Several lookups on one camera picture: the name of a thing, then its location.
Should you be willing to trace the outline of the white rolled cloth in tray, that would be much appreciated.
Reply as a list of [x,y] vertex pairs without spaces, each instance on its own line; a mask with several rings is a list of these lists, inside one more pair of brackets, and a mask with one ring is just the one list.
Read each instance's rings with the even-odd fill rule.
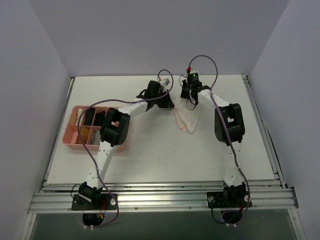
[[83,111],[84,111],[83,108],[79,108],[77,110],[76,120],[75,120],[75,124],[76,125],[81,125],[83,123],[83,120],[84,120],[84,117],[85,117],[85,114],[83,113]]

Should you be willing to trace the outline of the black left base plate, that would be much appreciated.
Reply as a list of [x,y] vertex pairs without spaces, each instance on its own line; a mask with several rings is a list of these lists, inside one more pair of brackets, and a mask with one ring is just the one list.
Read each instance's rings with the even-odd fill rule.
[[71,210],[73,211],[98,211],[116,210],[116,201],[108,193],[100,194],[97,199],[90,200],[80,194],[73,196]]

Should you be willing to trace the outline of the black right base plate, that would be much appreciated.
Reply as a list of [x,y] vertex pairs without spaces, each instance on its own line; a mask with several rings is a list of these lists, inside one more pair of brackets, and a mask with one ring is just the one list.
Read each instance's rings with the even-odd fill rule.
[[248,193],[236,193],[225,195],[222,191],[206,193],[207,206],[213,209],[245,208],[247,206]]

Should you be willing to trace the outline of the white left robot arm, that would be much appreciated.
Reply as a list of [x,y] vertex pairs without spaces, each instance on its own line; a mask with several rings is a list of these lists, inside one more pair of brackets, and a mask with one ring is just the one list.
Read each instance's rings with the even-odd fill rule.
[[109,108],[100,128],[100,141],[96,157],[90,153],[93,164],[88,177],[79,187],[78,194],[83,198],[83,204],[90,210],[95,210],[102,201],[104,177],[116,150],[127,139],[130,120],[150,110],[153,106],[172,109],[174,104],[170,98],[170,89],[173,83],[168,79],[151,80],[134,100],[117,102],[125,103],[119,108]]

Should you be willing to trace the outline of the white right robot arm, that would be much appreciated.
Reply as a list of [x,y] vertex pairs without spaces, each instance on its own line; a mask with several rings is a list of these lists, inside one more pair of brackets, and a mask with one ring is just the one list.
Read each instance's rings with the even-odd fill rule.
[[245,178],[241,170],[241,145],[245,124],[240,104],[230,103],[212,93],[209,86],[202,84],[196,70],[187,72],[186,79],[182,81],[180,97],[214,112],[214,134],[224,150],[224,184],[229,188],[243,185]]

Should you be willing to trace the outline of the white underwear with pink trim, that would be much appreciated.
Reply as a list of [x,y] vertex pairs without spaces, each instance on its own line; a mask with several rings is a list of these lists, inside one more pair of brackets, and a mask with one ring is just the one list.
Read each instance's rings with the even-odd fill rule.
[[200,117],[200,109],[192,110],[191,105],[187,103],[186,99],[179,98],[174,102],[173,115],[179,130],[193,134],[198,125]]

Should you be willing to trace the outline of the black rolled cloth in tray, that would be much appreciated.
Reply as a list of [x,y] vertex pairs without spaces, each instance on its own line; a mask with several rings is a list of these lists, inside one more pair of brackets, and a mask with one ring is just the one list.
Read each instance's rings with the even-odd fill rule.
[[86,111],[85,120],[84,120],[84,125],[85,126],[91,126],[92,125],[95,113],[96,113],[96,109],[94,107],[91,107]]

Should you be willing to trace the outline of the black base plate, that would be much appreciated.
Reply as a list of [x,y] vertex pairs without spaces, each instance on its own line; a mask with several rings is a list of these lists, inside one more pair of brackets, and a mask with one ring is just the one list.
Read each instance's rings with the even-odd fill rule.
[[90,200],[80,194],[73,196],[71,210],[73,211],[98,211],[116,210],[116,201],[108,193],[100,194],[97,199]]
[[247,206],[248,193],[236,193],[225,195],[222,191],[206,193],[207,206],[213,209],[245,208]]

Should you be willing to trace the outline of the grey rolled cloth in tray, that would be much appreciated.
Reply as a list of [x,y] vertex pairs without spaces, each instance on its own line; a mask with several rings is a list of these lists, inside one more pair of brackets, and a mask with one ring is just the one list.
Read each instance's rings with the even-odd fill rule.
[[101,138],[100,132],[96,131],[91,137],[91,144],[92,145],[99,145],[100,144],[100,138]]

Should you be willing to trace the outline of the pink plastic organizer tray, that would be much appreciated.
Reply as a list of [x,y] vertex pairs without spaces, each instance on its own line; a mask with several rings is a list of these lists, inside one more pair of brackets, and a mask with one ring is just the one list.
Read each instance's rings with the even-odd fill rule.
[[82,144],[77,144],[77,139],[78,139],[78,136],[80,134],[80,127],[89,127],[90,128],[90,137],[89,137],[90,142],[86,143],[85,145],[87,146],[87,148],[90,151],[97,151],[99,149],[99,145],[92,145],[91,144],[92,136],[96,131],[99,131],[99,133],[100,133],[100,130],[101,130],[102,126],[94,126],[93,125],[94,121],[95,121],[95,115],[96,115],[96,113],[99,113],[99,112],[102,112],[102,111],[106,111],[106,113],[107,113],[107,110],[109,108],[107,106],[95,106],[95,107],[93,107],[93,108],[95,108],[95,115],[94,115],[94,118],[93,118],[93,121],[92,121],[91,125],[84,125],[86,113],[85,113],[85,116],[83,118],[82,124],[81,125],[75,124],[76,118],[77,118],[77,110],[79,108],[85,109],[86,106],[85,105],[77,105],[72,109],[71,114],[69,116],[69,120],[68,120],[67,126],[66,126],[66,130],[65,130],[65,132],[63,134],[62,142],[72,150],[83,150],[84,149],[83,145]]

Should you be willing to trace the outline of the aluminium frame rail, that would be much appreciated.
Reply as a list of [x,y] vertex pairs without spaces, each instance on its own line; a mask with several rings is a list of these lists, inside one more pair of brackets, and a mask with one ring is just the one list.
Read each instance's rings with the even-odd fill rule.
[[[263,187],[250,191],[250,210],[295,209],[297,197],[292,188]],[[209,210],[207,190],[121,191],[118,193],[120,212],[183,212]],[[57,214],[72,212],[68,192],[35,193],[28,213]]]

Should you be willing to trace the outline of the orange rolled cloth in tray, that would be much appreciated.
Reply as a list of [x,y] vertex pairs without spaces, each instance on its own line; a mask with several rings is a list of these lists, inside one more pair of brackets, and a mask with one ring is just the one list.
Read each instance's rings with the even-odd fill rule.
[[76,143],[77,144],[82,144],[82,141],[80,140],[80,138],[83,139],[84,143],[90,143],[90,131],[91,129],[89,127],[86,126],[81,126],[80,127],[80,134],[77,137]]

